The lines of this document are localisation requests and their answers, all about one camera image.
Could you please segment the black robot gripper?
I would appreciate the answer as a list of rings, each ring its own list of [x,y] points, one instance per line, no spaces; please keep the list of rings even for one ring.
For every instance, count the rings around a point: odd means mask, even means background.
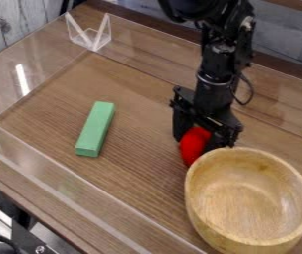
[[[238,77],[217,82],[197,74],[195,89],[177,85],[173,89],[173,134],[177,141],[198,125],[211,132],[206,151],[233,147],[244,125],[232,112]]]

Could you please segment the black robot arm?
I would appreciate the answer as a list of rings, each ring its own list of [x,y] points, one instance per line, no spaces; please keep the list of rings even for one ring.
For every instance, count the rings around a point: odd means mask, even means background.
[[[195,126],[209,132],[203,150],[232,147],[244,125],[232,112],[238,85],[250,83],[244,70],[254,57],[254,7],[249,0],[158,0],[161,8],[177,23],[191,22],[202,32],[202,61],[193,89],[174,87],[173,135],[177,141]]]

